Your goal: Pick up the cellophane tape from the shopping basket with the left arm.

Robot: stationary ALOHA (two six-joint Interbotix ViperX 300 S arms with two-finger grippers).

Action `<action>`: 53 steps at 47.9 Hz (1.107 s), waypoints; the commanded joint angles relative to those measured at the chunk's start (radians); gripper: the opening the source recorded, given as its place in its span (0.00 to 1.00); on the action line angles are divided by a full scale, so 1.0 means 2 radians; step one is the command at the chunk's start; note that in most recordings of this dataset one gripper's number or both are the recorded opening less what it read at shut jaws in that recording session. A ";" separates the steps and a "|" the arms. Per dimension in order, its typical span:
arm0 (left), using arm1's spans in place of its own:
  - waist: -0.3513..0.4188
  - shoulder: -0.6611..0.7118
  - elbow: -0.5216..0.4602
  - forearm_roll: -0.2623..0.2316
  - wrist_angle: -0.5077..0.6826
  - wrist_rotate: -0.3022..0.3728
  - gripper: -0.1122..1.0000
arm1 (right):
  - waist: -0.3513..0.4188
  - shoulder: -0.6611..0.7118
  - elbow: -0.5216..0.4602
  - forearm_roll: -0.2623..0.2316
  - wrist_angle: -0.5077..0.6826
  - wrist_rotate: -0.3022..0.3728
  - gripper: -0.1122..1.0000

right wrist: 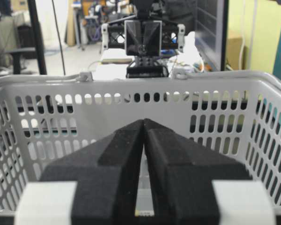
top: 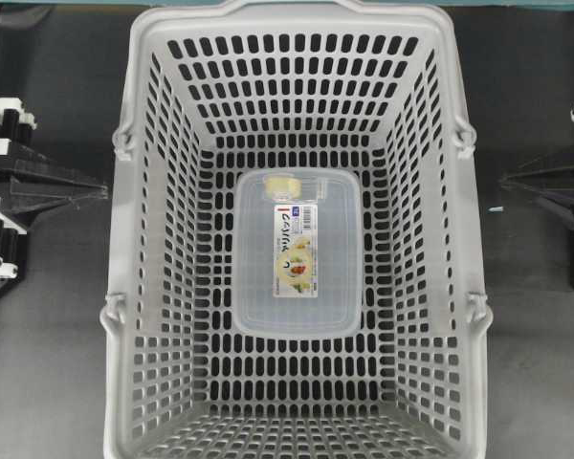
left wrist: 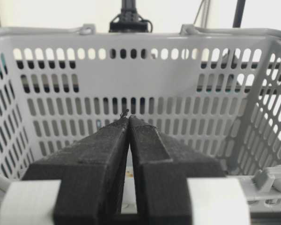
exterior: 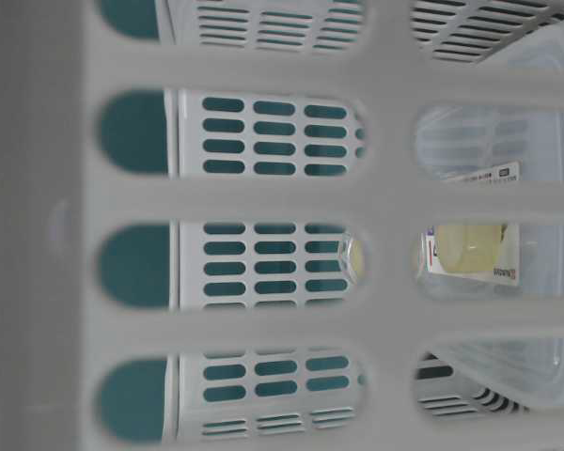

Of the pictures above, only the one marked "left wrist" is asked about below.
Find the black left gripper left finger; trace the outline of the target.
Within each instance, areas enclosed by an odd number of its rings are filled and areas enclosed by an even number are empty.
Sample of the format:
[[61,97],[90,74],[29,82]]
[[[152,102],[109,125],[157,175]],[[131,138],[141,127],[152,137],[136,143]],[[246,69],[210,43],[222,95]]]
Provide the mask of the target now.
[[121,210],[129,120],[32,163],[9,186],[0,225],[97,225]]

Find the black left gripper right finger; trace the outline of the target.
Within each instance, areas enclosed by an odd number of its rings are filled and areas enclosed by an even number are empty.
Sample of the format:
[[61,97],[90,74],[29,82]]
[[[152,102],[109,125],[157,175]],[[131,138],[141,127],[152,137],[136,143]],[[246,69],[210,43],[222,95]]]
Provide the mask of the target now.
[[187,178],[225,178],[220,163],[165,135],[151,124],[129,118],[137,212],[149,225],[191,221]]

